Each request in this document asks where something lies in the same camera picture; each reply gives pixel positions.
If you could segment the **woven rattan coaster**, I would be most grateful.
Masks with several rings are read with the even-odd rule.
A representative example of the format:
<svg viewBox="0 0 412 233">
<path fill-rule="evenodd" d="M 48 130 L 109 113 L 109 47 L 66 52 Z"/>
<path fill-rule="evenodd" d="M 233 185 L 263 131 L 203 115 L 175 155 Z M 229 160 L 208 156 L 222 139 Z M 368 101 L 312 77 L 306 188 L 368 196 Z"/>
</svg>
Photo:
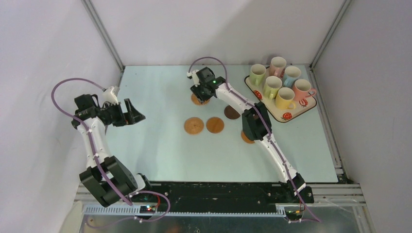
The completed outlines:
<svg viewBox="0 0 412 233">
<path fill-rule="evenodd" d="M 204 122 L 198 117 L 188 118 L 184 123 L 184 130 L 190 135 L 199 134 L 204 129 Z"/>
<path fill-rule="evenodd" d="M 192 101 L 195 105 L 206 105 L 206 104 L 208 104 L 208 103 L 210 102 L 210 100 L 206 100 L 206 101 L 204 101 L 204 102 L 200 102 L 194 94 L 191 95 L 191 101 Z"/>
</svg>

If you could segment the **dark wooden coaster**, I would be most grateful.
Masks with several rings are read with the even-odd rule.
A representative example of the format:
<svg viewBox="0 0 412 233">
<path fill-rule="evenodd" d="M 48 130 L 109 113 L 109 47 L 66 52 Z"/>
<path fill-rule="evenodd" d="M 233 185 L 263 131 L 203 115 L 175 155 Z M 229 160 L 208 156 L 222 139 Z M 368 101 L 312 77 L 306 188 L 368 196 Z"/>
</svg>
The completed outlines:
<svg viewBox="0 0 412 233">
<path fill-rule="evenodd" d="M 238 119 L 240 118 L 240 114 L 230 105 L 226 106 L 224 109 L 224 115 L 228 118 L 228 119 Z"/>
</svg>

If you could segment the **light wooden coaster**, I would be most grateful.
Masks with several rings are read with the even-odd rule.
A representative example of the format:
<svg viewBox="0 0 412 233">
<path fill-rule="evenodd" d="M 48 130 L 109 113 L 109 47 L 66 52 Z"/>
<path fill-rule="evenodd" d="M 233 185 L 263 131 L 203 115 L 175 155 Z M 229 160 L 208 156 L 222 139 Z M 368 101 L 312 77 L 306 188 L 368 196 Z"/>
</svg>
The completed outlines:
<svg viewBox="0 0 412 233">
<path fill-rule="evenodd" d="M 250 139 L 247 138 L 247 136 L 244 134 L 243 131 L 241 131 L 240 136 L 241 136 L 242 140 L 243 140 L 245 143 L 247 143 L 247 144 L 253 144 L 253 143 L 254 143 L 254 141 L 252 141 L 252 140 L 250 140 Z"/>
<path fill-rule="evenodd" d="M 206 122 L 206 128 L 211 133 L 220 133 L 224 129 L 224 122 L 219 117 L 211 117 Z"/>
</svg>

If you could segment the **yellow mug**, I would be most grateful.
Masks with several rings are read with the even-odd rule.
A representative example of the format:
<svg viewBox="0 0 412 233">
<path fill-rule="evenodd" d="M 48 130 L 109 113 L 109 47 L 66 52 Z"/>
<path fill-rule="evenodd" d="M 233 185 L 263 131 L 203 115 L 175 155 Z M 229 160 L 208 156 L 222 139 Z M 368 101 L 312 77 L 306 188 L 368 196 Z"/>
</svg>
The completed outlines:
<svg viewBox="0 0 412 233">
<path fill-rule="evenodd" d="M 282 87 L 279 89 L 276 98 L 275 106 L 280 110 L 295 109 L 296 104 L 294 102 L 295 93 L 288 87 Z"/>
</svg>

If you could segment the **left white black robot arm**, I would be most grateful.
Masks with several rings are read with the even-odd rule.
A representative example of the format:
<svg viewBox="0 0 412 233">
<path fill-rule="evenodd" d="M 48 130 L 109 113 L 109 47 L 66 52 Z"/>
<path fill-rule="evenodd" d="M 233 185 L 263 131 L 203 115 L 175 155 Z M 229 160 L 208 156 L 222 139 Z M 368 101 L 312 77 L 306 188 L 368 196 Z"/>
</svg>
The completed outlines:
<svg viewBox="0 0 412 233">
<path fill-rule="evenodd" d="M 109 125 L 129 126 L 143 121 L 146 117 L 132 105 L 129 99 L 124 103 L 105 102 L 100 106 L 97 95 L 84 94 L 74 99 L 77 106 L 73 127 L 82 135 L 86 147 L 86 170 L 79 178 L 83 186 L 103 206 L 108 207 L 135 192 L 141 202 L 153 198 L 154 190 L 141 173 L 133 174 L 108 146 L 105 130 Z"/>
</svg>

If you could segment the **green mug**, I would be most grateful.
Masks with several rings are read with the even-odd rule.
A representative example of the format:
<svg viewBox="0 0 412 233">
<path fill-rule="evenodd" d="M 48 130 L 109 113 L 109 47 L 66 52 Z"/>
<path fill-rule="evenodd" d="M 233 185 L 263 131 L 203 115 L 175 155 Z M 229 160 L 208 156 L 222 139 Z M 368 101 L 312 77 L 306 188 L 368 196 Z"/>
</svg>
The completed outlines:
<svg viewBox="0 0 412 233">
<path fill-rule="evenodd" d="M 250 68 L 249 81 L 252 85 L 260 85 L 266 74 L 266 67 L 261 64 L 254 64 Z"/>
</svg>

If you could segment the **yellow-green mug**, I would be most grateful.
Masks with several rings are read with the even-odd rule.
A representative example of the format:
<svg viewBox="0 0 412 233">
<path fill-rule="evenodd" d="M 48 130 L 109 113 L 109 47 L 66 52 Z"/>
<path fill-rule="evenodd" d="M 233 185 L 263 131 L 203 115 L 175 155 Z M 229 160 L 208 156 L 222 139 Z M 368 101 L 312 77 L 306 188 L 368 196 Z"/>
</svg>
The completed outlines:
<svg viewBox="0 0 412 233">
<path fill-rule="evenodd" d="M 263 87 L 263 95 L 269 100 L 275 99 L 279 89 L 282 87 L 283 82 L 277 76 L 269 76 L 265 80 Z"/>
</svg>

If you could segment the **pink mug at back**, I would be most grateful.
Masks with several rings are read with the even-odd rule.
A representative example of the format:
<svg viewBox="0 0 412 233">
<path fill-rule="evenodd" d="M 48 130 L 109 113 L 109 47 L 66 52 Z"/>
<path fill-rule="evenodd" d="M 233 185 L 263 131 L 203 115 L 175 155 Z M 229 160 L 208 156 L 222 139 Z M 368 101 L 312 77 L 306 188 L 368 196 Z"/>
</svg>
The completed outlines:
<svg viewBox="0 0 412 233">
<path fill-rule="evenodd" d="M 269 66 L 269 75 L 280 78 L 286 65 L 287 61 L 283 57 L 277 56 L 272 58 Z"/>
</svg>

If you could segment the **blue mug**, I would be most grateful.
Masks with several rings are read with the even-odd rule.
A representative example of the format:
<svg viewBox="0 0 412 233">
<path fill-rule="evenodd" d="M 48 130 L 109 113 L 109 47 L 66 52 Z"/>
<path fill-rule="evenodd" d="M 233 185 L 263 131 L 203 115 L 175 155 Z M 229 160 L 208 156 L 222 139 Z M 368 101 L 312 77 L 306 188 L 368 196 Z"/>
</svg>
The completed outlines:
<svg viewBox="0 0 412 233">
<path fill-rule="evenodd" d="M 283 76 L 283 86 L 291 88 L 293 83 L 299 79 L 301 73 L 301 70 L 296 66 L 286 67 Z"/>
</svg>

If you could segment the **strawberry pattern tray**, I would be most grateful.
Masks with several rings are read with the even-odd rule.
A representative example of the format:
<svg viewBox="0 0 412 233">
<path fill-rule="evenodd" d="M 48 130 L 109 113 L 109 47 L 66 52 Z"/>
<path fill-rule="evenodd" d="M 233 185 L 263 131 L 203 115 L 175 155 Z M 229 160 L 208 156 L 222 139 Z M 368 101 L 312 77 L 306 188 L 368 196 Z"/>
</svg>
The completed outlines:
<svg viewBox="0 0 412 233">
<path fill-rule="evenodd" d="M 308 110 L 311 110 L 316 107 L 317 101 L 314 97 L 302 99 L 299 102 L 295 102 L 296 108 L 295 109 L 287 109 L 287 110 L 280 110 L 277 109 L 275 106 L 275 99 L 269 100 L 264 97 L 263 95 L 263 87 L 265 84 L 266 78 L 269 77 L 269 71 L 266 71 L 266 74 L 263 78 L 263 81 L 261 82 L 260 85 L 252 85 L 251 82 L 249 81 L 249 76 L 244 78 L 245 84 L 248 86 L 248 88 L 253 92 L 253 94 L 258 98 L 260 102 L 262 102 L 265 106 L 267 111 L 277 120 L 278 122 L 285 123 L 288 122 Z"/>
</svg>

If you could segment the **aluminium frame rail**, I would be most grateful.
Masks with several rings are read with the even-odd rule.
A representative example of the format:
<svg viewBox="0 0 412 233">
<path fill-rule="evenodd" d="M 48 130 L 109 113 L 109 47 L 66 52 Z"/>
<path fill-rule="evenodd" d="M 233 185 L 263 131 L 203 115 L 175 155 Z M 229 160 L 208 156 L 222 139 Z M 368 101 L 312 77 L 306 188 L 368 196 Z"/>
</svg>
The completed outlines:
<svg viewBox="0 0 412 233">
<path fill-rule="evenodd" d="M 132 197 L 133 205 L 118 201 L 101 206 L 83 186 L 76 201 L 88 214 L 119 216 L 283 216 L 288 212 L 316 207 L 364 207 L 358 184 L 309 183 L 300 197 L 280 183 L 152 182 L 152 192 Z"/>
</svg>

